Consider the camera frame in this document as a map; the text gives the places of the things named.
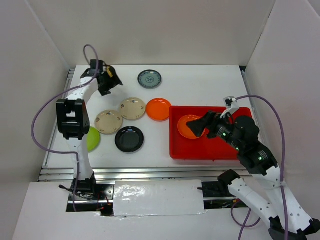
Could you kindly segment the orange plate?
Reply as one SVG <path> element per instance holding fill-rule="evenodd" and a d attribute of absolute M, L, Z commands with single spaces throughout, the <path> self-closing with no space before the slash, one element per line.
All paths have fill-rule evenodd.
<path fill-rule="evenodd" d="M 154 121 L 162 122 L 169 118 L 171 103 L 164 98 L 154 98 L 146 105 L 146 113 Z"/>
<path fill-rule="evenodd" d="M 195 136 L 194 133 L 187 126 L 187 122 L 191 122 L 191 121 L 195 121 L 195 120 L 199 120 L 199 119 L 200 119 L 199 116 L 193 115 L 193 114 L 188 114 L 188 115 L 181 117 L 177 123 L 177 129 L 178 129 L 179 133 L 183 137 L 185 137 L 186 139 L 189 139 L 189 140 L 199 139 L 199 137 Z"/>

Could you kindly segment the beige plate with motifs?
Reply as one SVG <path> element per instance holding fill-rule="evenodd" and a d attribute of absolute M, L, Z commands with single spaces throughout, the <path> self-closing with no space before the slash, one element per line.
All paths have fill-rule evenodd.
<path fill-rule="evenodd" d="M 145 111 L 145 102 L 137 97 L 129 97 L 119 105 L 121 116 L 127 120 L 137 120 L 145 114 Z"/>
<path fill-rule="evenodd" d="M 121 114 L 116 110 L 105 110 L 100 112 L 95 120 L 94 126 L 101 133 L 110 135 L 117 132 L 123 124 Z"/>

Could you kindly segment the blue patterned plate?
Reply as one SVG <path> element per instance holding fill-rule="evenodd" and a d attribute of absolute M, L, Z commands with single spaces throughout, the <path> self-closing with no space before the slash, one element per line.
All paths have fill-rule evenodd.
<path fill-rule="evenodd" d="M 137 76 L 137 81 L 145 89 L 155 89 L 162 83 L 162 76 L 156 70 L 147 69 Z"/>

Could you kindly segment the lime green plate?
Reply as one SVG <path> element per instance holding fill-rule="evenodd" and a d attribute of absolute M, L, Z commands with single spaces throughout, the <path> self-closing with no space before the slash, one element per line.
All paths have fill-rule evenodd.
<path fill-rule="evenodd" d="M 101 137 L 99 131 L 95 127 L 91 126 L 86 139 L 88 152 L 95 150 L 99 146 L 100 140 Z"/>

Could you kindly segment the black plate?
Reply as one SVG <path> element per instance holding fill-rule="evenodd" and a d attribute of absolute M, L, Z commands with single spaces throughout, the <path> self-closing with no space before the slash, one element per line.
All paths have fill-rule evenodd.
<path fill-rule="evenodd" d="M 144 144 L 143 132 L 135 126 L 121 128 L 115 135 L 116 147 L 124 153 L 134 153 Z"/>

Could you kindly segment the yellow patterned dark-rimmed plate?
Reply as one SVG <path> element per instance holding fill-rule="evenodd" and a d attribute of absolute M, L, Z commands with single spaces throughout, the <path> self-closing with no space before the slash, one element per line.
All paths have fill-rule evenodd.
<path fill-rule="evenodd" d="M 109 75 L 110 78 L 112 78 L 114 76 L 113 73 L 110 70 L 110 66 L 106 67 L 106 72 L 107 72 L 107 74 Z"/>

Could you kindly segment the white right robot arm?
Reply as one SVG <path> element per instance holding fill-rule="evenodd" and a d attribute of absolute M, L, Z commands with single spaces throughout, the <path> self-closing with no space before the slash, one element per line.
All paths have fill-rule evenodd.
<path fill-rule="evenodd" d="M 237 158 L 261 185 L 268 196 L 265 200 L 252 190 L 233 170 L 218 177 L 218 191 L 240 199 L 268 227 L 274 240 L 305 240 L 320 230 L 320 221 L 310 217 L 285 182 L 281 168 L 272 152 L 258 140 L 255 121 L 242 115 L 229 123 L 220 114 L 209 111 L 202 118 L 186 123 L 195 136 L 208 129 L 207 138 L 219 137 L 237 151 Z"/>

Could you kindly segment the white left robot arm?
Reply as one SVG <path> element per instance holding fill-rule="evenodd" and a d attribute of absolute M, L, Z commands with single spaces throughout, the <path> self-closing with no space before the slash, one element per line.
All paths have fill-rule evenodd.
<path fill-rule="evenodd" d="M 87 149 L 87 134 L 91 124 L 86 104 L 95 92 L 106 96 L 118 85 L 122 86 L 123 83 L 115 68 L 103 60 L 92 59 L 89 68 L 81 75 L 79 85 L 67 98 L 56 102 L 58 131 L 65 138 L 72 155 L 74 175 L 71 191 L 88 200 L 99 195 L 99 187 Z"/>

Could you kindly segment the red plastic bin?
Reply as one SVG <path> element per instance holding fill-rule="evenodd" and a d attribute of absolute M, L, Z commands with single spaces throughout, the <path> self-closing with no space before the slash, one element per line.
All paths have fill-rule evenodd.
<path fill-rule="evenodd" d="M 223 106 L 171 106 L 169 109 L 169 154 L 175 160 L 236 160 L 237 152 L 222 139 L 208 139 L 208 131 L 198 139 L 187 139 L 178 131 L 178 121 L 185 115 L 203 117 L 208 111 L 223 113 Z"/>

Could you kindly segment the white front cover panel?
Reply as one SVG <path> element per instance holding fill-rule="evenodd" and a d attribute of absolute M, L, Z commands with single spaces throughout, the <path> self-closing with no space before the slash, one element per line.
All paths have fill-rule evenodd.
<path fill-rule="evenodd" d="M 193 216 L 205 212 L 200 180 L 117 181 L 116 217 Z"/>

